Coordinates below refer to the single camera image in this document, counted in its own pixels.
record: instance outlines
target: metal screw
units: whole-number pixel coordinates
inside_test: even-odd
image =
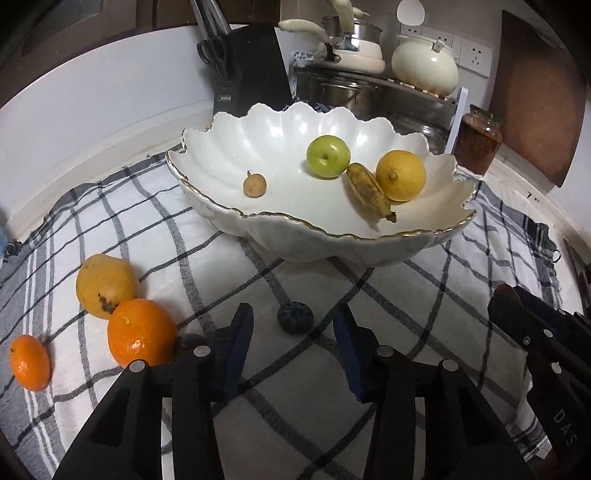
[[[448,372],[456,372],[457,369],[460,368],[457,362],[455,360],[452,360],[451,358],[445,359],[442,365],[443,368],[445,368],[445,370],[447,370]]]
[[[382,356],[384,358],[388,358],[390,356],[393,356],[394,349],[391,346],[388,346],[388,345],[380,345],[375,352],[379,356]]]
[[[132,371],[134,374],[136,374],[136,373],[141,372],[145,366],[146,366],[146,364],[144,362],[142,362],[141,360],[134,360],[129,365],[129,370]]]
[[[199,345],[195,347],[195,350],[193,350],[193,355],[198,357],[208,356],[211,351],[212,349],[210,349],[207,345]]]

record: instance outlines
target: green fruit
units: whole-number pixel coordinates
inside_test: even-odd
[[[308,146],[306,161],[316,175],[333,179],[349,166],[351,151],[339,137],[322,135]]]

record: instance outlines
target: jar lid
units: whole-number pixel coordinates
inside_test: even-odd
[[[484,117],[486,117],[486,118],[489,118],[489,119],[493,120],[494,122],[500,122],[500,121],[501,121],[501,119],[500,119],[499,117],[497,117],[497,116],[493,115],[493,114],[492,114],[492,113],[490,113],[490,112],[487,112],[486,110],[484,110],[484,109],[480,108],[479,106],[476,106],[476,105],[470,105],[470,110],[471,110],[471,111],[475,111],[475,112],[477,112],[477,113],[481,114],[482,116],[484,116]]]

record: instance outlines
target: white scalloped bowl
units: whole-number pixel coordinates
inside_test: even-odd
[[[344,140],[351,161],[370,171],[390,150],[408,150],[424,161],[423,191],[392,206],[398,222],[368,216],[344,174],[323,180],[308,173],[306,149],[327,134]],[[387,119],[363,122],[346,108],[318,113],[295,103],[276,112],[259,103],[241,118],[221,112],[205,132],[186,129],[183,147],[167,153],[167,164],[199,214],[286,260],[337,256],[366,266],[395,264],[445,242],[476,214],[465,209],[475,184],[454,178],[452,155],[432,155],[422,134],[400,135]],[[267,192],[257,199],[242,191],[249,170],[267,180]]]

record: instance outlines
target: knife block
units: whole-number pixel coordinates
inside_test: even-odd
[[[275,28],[270,23],[247,25],[223,38],[230,79],[216,78],[213,114],[244,116],[256,103],[273,110],[292,104],[291,89]]]

